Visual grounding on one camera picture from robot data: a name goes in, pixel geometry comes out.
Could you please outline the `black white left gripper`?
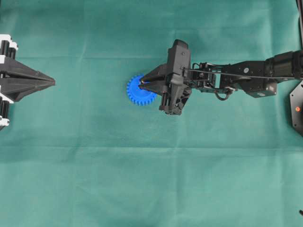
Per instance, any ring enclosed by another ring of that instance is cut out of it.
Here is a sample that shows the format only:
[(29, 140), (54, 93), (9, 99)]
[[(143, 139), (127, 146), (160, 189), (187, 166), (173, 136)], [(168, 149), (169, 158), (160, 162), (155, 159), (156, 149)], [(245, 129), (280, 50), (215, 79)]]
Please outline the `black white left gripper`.
[(9, 126), (9, 106), (23, 97), (55, 85), (55, 80), (15, 60), (18, 44), (0, 35), (0, 71), (16, 78), (0, 80), (0, 129)]

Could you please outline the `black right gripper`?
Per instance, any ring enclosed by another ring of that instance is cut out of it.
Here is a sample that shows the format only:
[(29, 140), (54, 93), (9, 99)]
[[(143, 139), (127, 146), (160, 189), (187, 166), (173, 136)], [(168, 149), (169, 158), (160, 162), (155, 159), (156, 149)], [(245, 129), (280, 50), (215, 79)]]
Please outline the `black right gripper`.
[(161, 64), (141, 78), (144, 83), (139, 88), (156, 94), (164, 93), (159, 109), (168, 115), (180, 115), (191, 95), (191, 88), (185, 84), (188, 75), (186, 69), (182, 75), (167, 75), (167, 64)]

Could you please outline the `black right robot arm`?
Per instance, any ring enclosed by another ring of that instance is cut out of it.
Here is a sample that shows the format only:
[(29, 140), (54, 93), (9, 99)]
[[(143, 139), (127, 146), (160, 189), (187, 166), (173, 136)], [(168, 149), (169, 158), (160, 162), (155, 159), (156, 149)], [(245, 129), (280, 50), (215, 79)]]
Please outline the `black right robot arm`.
[(213, 93), (221, 101), (242, 90), (258, 98), (274, 96), (277, 85), (303, 79), (303, 52), (290, 51), (264, 61), (242, 61), (216, 65), (191, 63), (188, 44), (176, 39), (168, 59), (139, 80), (139, 88), (161, 96), (159, 110), (180, 115), (192, 90)]

